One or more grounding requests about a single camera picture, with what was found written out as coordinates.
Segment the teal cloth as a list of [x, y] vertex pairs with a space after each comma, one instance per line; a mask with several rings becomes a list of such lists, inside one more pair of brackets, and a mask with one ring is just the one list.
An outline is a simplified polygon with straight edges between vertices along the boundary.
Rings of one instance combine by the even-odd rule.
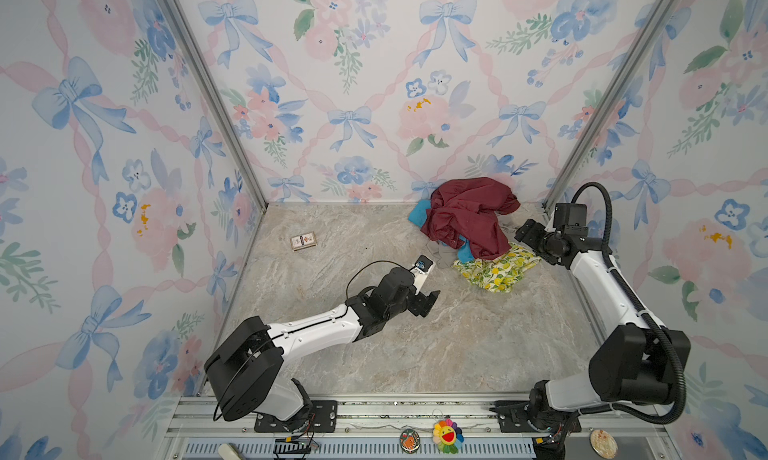
[[[419, 229], [421, 229], [426, 223], [427, 211], [430, 209], [431, 209], [430, 199], [420, 200], [416, 204], [414, 209], [409, 213], [408, 221], [416, 225]], [[455, 260], [452, 260], [452, 263], [458, 262], [459, 264], [466, 264], [466, 263], [473, 262], [475, 260], [475, 257], [472, 254], [469, 241], [463, 236], [459, 236], [459, 241], [461, 242], [461, 245], [458, 249], [455, 250], [455, 254], [457, 258]], [[450, 248], [450, 246], [448, 244], [445, 244], [444, 242], [437, 242], [434, 245], [434, 247], [436, 248], [436, 253], [434, 253], [434, 256], [438, 256], [446, 248]]]

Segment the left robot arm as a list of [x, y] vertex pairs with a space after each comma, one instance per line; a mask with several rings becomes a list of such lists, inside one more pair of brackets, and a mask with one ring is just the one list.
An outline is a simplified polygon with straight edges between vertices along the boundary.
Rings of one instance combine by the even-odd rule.
[[255, 413], [281, 431], [310, 427], [317, 408], [299, 380], [279, 378], [283, 365], [371, 337], [404, 312], [427, 317], [439, 297], [422, 292], [433, 269], [422, 255], [411, 267], [395, 263], [377, 285], [322, 314], [287, 323], [242, 321], [204, 364], [217, 401], [212, 419], [233, 422]]

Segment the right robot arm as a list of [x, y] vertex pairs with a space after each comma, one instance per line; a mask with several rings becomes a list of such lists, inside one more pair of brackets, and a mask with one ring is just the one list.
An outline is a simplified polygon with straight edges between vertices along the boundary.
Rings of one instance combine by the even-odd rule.
[[691, 342], [684, 332], [666, 327], [629, 285], [610, 247], [611, 196], [597, 182], [578, 191], [588, 189], [603, 199], [600, 237], [590, 236], [587, 207], [573, 198], [556, 205], [550, 225], [530, 219], [515, 239], [547, 263], [568, 270], [611, 332], [584, 372], [539, 381], [528, 400], [497, 401], [490, 409], [501, 432], [533, 435], [534, 452], [550, 459], [564, 458], [566, 440], [580, 430], [584, 416], [620, 412], [666, 426], [683, 415], [687, 403]]

